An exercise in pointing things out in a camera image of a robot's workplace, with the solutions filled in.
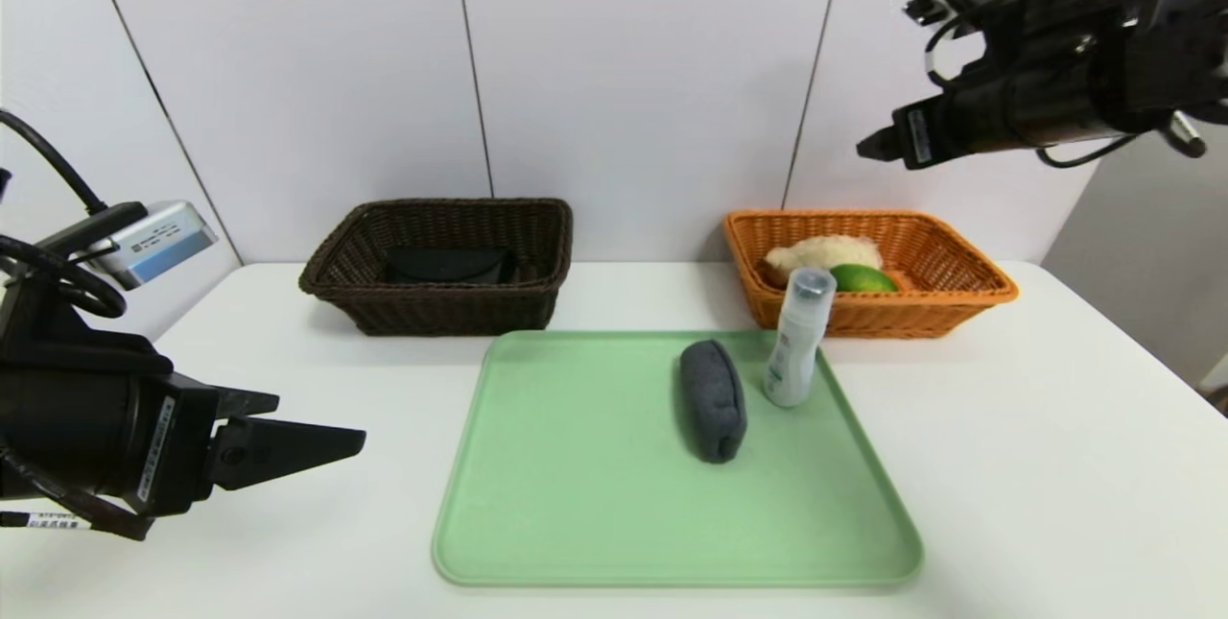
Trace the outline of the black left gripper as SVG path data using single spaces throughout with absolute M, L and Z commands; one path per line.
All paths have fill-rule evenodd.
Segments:
M 356 427 L 258 418 L 279 404 L 162 367 L 5 365 L 2 497 L 154 520 L 187 512 L 206 483 L 257 488 L 363 452 Z

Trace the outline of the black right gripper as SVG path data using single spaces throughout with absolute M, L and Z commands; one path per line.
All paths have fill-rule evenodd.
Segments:
M 903 160 L 907 169 L 927 169 L 969 155 L 1019 147 L 1009 125 L 1018 74 L 974 74 L 939 86 L 939 95 L 893 112 L 894 125 L 856 144 L 857 155 Z

